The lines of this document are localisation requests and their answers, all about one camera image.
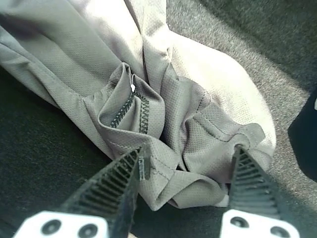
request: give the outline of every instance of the gray fabric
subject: gray fabric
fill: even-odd
[[[151,178],[142,182],[140,194],[151,209],[167,202],[179,208],[225,206],[227,191],[219,184],[229,182],[236,144],[249,148],[268,168],[275,132],[261,95],[231,58],[170,32],[166,1],[71,3],[1,1],[0,64],[63,110],[110,158],[149,144]],[[93,14],[88,14],[90,6]],[[104,14],[101,9],[126,19],[127,25],[91,18],[95,12]],[[121,34],[123,29],[130,38]],[[187,63],[186,46],[191,45],[196,50]],[[203,57],[233,67],[204,65]],[[150,104],[147,134],[140,133],[142,102],[137,96],[118,128],[111,127],[131,96],[131,83]],[[241,83],[243,88],[235,88]],[[257,106],[257,113],[251,113],[250,105]]]

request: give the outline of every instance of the crumpled cloth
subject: crumpled cloth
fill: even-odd
[[[148,144],[152,210],[226,206],[237,144],[269,167],[261,94],[232,58],[171,32],[166,0],[1,0],[0,65],[111,159]]]

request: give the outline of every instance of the black screw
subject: black screw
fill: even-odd
[[[278,237],[282,237],[282,238],[290,238],[291,237],[289,235],[289,233],[282,227],[272,227],[271,234],[276,235]]]
[[[96,236],[97,232],[98,232],[98,227],[96,225],[87,224],[79,230],[78,236],[80,238],[93,238]]]
[[[234,217],[230,220],[230,223],[241,228],[248,228],[249,223],[242,217]]]
[[[45,235],[52,235],[59,230],[60,226],[61,222],[59,220],[51,220],[42,226],[42,233]]]

